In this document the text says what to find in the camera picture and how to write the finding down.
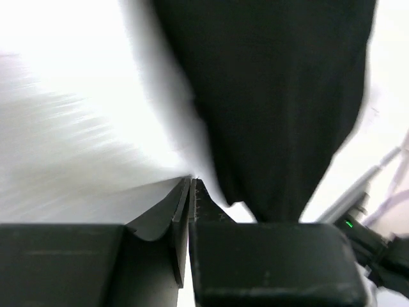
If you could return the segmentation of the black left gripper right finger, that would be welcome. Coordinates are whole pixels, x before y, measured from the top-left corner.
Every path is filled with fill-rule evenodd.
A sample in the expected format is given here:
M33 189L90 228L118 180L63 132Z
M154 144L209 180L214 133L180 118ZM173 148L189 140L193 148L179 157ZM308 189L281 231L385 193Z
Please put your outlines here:
M189 253L197 306L365 306L346 237L330 224L237 223L190 186Z

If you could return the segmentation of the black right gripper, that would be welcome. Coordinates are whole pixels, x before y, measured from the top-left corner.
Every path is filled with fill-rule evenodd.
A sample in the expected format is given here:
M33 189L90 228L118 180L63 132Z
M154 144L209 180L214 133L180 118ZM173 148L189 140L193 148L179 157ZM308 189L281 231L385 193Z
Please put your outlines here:
M335 225L350 240L357 262L368 270L372 281L385 281L391 274L408 281L408 236L393 235L390 239L370 230L357 221L359 212L364 212L363 202L367 193L358 193L350 208Z

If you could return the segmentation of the black skirt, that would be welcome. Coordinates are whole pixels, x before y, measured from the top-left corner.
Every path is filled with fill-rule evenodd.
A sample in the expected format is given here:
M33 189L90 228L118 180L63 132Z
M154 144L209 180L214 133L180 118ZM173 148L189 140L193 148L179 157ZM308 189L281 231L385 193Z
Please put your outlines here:
M154 1L229 205L296 222L360 111L374 1Z

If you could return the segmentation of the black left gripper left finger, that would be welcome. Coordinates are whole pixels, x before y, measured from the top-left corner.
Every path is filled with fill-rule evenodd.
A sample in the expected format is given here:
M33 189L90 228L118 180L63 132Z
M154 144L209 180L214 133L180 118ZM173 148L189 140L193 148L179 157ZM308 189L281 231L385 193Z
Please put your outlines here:
M2 306L176 306L190 179L128 224L1 225Z

